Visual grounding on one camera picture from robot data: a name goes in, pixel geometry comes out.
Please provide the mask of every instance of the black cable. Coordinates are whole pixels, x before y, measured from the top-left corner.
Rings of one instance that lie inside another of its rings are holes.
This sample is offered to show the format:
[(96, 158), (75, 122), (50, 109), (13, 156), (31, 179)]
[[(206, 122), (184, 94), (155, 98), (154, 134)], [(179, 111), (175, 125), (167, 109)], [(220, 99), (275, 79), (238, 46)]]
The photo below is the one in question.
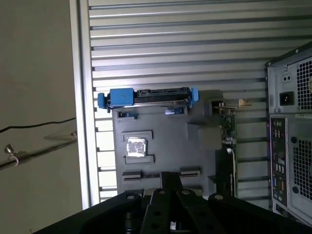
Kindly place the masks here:
[(63, 121), (52, 121), (52, 122), (46, 122), (46, 123), (40, 123), (40, 124), (35, 124), (35, 125), (26, 125), (26, 126), (8, 126), (6, 128), (3, 128), (0, 130), (0, 133), (4, 133), (10, 129), (26, 129), (26, 128), (37, 128), (37, 127), (41, 127), (41, 126), (45, 126), (45, 125), (49, 125), (49, 124), (61, 124), (61, 123), (66, 123), (69, 121), (72, 121), (76, 118), (69, 118)]

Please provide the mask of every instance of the black mount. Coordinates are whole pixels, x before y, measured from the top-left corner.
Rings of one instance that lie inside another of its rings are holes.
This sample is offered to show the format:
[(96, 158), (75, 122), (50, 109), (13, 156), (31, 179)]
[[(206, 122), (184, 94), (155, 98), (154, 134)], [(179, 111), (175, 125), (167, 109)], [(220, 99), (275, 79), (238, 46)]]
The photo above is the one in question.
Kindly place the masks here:
[(304, 224), (235, 197), (212, 194), (205, 200), (183, 189), (178, 173), (162, 172), (160, 181), (151, 196), (122, 193), (36, 233), (312, 233)]

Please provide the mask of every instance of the screw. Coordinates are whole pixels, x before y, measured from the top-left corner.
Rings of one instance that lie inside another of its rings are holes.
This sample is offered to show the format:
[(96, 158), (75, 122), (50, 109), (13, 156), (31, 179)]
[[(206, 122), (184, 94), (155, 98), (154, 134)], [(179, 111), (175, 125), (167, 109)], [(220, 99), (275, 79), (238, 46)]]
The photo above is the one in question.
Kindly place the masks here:
[(4, 151), (7, 154), (13, 154), (14, 153), (14, 146), (12, 144), (8, 144), (5, 148)]
[(184, 195), (188, 195), (188, 194), (190, 194), (191, 192), (188, 191), (188, 190), (183, 190), (182, 193), (183, 193)]
[(77, 131), (74, 131), (70, 134), (74, 139), (77, 139)]
[(223, 196), (221, 196), (221, 195), (215, 195), (214, 197), (215, 197), (215, 199), (217, 199), (217, 200), (223, 200)]

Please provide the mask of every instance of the computer tower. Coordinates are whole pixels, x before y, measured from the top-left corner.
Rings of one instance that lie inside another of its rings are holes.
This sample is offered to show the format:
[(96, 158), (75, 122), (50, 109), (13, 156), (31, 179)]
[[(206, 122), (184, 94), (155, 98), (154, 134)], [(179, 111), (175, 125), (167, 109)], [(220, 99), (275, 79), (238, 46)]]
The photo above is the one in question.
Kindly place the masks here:
[(312, 224), (312, 43), (266, 65), (273, 211)]

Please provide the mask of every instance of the circuit board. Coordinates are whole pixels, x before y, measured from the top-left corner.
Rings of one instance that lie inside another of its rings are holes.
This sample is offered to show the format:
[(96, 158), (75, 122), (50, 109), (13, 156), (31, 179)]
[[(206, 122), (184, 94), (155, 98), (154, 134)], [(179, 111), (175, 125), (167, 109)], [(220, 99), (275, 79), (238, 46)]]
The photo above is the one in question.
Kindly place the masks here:
[(231, 196), (237, 196), (237, 176), (236, 176), (236, 123), (235, 108), (226, 107), (224, 103), (215, 106), (215, 114), (220, 117), (219, 127), (221, 129), (222, 150), (216, 159), (217, 192), (222, 192)]
[(220, 108), (219, 113), (220, 113), (222, 144), (235, 150), (237, 137), (235, 124), (235, 109)]

